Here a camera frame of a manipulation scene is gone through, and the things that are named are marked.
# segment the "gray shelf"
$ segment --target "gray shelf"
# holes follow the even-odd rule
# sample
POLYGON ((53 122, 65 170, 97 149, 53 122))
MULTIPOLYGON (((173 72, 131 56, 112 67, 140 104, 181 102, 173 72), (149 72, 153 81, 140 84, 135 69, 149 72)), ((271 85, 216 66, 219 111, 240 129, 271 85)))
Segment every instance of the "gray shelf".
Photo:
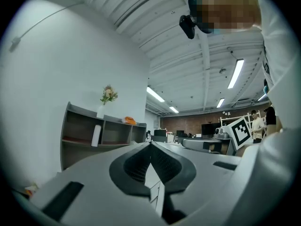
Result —
POLYGON ((62 170, 88 156, 128 146, 131 141, 145 142, 145 134, 145 123, 130 125, 107 115, 103 119, 97 118, 96 112, 69 102, 61 134, 62 170), (91 146, 95 125, 102 127, 98 147, 91 146))

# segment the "white ceiling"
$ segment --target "white ceiling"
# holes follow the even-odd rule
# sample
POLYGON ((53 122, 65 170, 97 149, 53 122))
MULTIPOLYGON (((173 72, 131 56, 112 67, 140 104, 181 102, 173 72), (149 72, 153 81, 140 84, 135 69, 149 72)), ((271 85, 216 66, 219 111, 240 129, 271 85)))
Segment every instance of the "white ceiling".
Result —
POLYGON ((263 95, 261 68, 263 38, 253 28, 227 35, 206 35, 196 29, 193 40, 179 26, 181 15, 188 15, 187 0, 84 0, 105 16, 116 31, 125 34, 150 59, 149 86, 166 102, 147 96, 146 109, 174 116, 215 111, 221 98, 223 110, 238 100, 263 95), (227 89, 236 59, 245 64, 233 89, 227 89))

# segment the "man standing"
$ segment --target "man standing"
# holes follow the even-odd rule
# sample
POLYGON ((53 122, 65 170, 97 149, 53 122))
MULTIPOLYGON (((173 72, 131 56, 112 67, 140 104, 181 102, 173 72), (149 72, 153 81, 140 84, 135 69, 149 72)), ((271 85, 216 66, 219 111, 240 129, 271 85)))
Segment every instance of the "man standing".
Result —
POLYGON ((255 110, 251 111, 251 115, 253 117, 253 123, 252 123, 253 143, 257 144, 261 142, 262 131, 264 130, 265 125, 263 120, 257 116, 255 110))

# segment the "orange object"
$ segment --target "orange object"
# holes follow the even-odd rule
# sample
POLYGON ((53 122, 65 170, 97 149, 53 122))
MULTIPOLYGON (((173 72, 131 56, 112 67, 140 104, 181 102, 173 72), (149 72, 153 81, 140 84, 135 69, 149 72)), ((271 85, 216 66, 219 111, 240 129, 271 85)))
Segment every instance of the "orange object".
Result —
POLYGON ((125 119, 127 124, 136 125, 136 122, 132 117, 127 116, 125 119))

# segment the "vase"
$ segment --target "vase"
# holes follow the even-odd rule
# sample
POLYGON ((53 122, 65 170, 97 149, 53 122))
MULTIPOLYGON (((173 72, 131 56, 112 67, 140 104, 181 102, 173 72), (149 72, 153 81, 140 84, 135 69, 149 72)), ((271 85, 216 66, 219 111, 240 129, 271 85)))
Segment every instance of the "vase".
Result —
POLYGON ((104 109, 105 109, 104 105, 101 105, 100 107, 98 107, 96 117, 103 119, 104 109))

